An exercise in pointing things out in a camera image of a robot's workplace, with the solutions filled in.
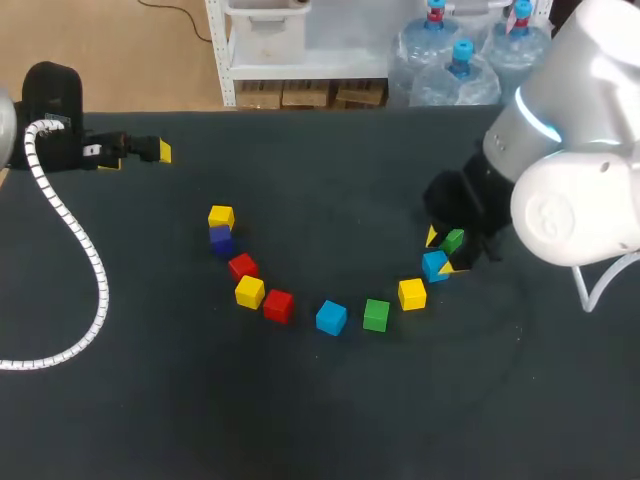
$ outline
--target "white stand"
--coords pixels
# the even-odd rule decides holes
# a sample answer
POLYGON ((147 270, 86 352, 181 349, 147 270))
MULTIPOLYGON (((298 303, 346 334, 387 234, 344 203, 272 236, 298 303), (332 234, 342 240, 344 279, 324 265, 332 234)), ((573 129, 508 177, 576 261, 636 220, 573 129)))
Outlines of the white stand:
MULTIPOLYGON (((234 80, 386 78, 393 36, 424 14, 423 0, 311 0, 305 59, 295 65, 256 65, 234 55, 227 41, 226 0, 205 0, 222 99, 236 105, 234 80)), ((553 0, 538 0, 534 18, 549 18, 553 0)))

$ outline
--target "black tablecloth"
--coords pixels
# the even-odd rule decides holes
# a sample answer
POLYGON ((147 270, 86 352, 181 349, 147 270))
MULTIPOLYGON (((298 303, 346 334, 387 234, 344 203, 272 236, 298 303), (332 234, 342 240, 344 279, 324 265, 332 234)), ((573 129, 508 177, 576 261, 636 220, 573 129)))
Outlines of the black tablecloth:
MULTIPOLYGON (((421 193, 459 167, 494 109, 93 115, 97 130, 160 134, 173 165, 51 176, 108 273, 107 323, 85 352, 0 375, 8 480, 586 479, 640 473, 640 273, 582 313, 567 269, 507 235, 505 260, 428 287, 421 193), (282 326, 235 304, 209 253, 212 204, 282 326), (367 298, 392 302, 364 331, 367 298), (315 329, 345 305, 340 337, 315 329)), ((58 353, 88 328, 96 287, 81 248, 28 172, 0 189, 0 352, 58 353)), ((591 269, 588 275, 602 270, 591 269)))

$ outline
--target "blue bottle cap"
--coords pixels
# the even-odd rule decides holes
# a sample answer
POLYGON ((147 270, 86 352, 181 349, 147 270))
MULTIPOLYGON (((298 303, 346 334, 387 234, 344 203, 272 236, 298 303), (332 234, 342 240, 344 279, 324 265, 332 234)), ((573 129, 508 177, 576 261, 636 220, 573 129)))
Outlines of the blue bottle cap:
POLYGON ((458 40, 453 46, 453 59, 468 62, 473 56, 473 42, 469 39, 458 40))
POLYGON ((533 6, 527 0, 518 0, 513 7, 516 18, 529 18, 533 12, 533 6))

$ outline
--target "cube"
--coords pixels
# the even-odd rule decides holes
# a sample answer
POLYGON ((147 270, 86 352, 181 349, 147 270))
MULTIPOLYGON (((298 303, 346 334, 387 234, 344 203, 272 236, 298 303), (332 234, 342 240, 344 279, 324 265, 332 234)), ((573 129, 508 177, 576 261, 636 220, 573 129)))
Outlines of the cube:
POLYGON ((427 304, 427 291, 419 278, 403 280, 398 285, 398 298, 403 310, 418 310, 427 304))
POLYGON ((250 277, 259 277, 258 265, 251 259, 249 254, 243 253, 229 262, 229 270, 236 282, 242 280, 242 277, 249 275, 250 277))
POLYGON ((233 229, 236 219, 233 215, 233 208, 214 205, 209 212, 209 228, 228 225, 229 230, 233 229))
POLYGON ((259 278, 245 275, 236 287, 236 303, 257 310, 264 298, 264 282, 259 278))
POLYGON ((364 308, 364 323, 362 328, 374 332, 387 331, 387 317, 389 316, 389 302, 367 299, 364 308))
POLYGON ((279 323, 289 323, 293 313, 293 295, 280 290, 271 290, 264 301, 265 318, 279 323))
POLYGON ((222 258, 230 258, 235 250, 231 229, 228 225, 209 229, 211 251, 222 258))
POLYGON ((448 273, 440 273, 440 270, 442 270, 442 267, 444 267, 448 261, 447 254, 442 250, 425 253, 422 256, 422 271, 425 277, 427 277, 427 282, 441 282, 449 278, 448 273))
POLYGON ((464 230, 460 228, 456 228, 449 232, 449 235, 447 235, 447 237, 443 240, 442 244, 440 245, 440 248, 444 250, 444 252, 447 255, 451 255, 458 248, 460 248, 460 245, 462 245, 463 241, 464 241, 464 230))
POLYGON ((340 335, 345 323, 347 323, 347 309, 329 300, 324 302, 316 314, 316 328, 334 337, 340 335))

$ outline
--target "white cable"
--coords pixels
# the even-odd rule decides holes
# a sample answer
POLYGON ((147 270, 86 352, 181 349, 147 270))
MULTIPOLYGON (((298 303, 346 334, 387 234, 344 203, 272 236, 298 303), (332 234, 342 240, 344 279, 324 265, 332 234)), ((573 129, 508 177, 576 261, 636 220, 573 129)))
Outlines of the white cable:
POLYGON ((93 243, 91 243, 89 236, 84 232, 78 221, 67 207, 64 206, 64 203, 62 203, 53 190, 53 187, 49 184, 40 166, 38 155, 36 154, 36 135, 62 129, 64 129, 64 125, 58 120, 38 120, 33 122, 24 134, 24 153, 27 156, 31 173, 33 173, 42 193, 47 197, 51 206, 76 236, 91 262, 93 271, 96 274, 96 281, 98 282, 98 311, 96 312, 89 331, 71 348, 52 357, 39 360, 0 360, 0 370, 38 370, 66 362, 70 358, 78 355, 93 342, 107 317, 107 309, 109 308, 109 284, 107 283, 107 274, 102 265, 102 260, 100 260, 100 256, 94 248, 93 243))
POLYGON ((584 279, 582 278, 580 267, 571 267, 571 271, 573 272, 573 279, 575 280, 576 286, 578 287, 578 294, 580 295, 580 302, 582 303, 582 308, 584 309, 584 311, 587 313, 591 313, 593 309, 596 308, 598 300, 600 300, 600 296, 604 293, 605 289, 611 283, 611 281, 616 278, 616 276, 625 268, 627 268, 632 263, 637 262, 638 260, 640 260, 640 252, 628 253, 619 258, 600 277, 596 285, 593 287, 593 290, 591 290, 591 295, 589 295, 589 293, 587 292, 587 286, 585 285, 584 279))

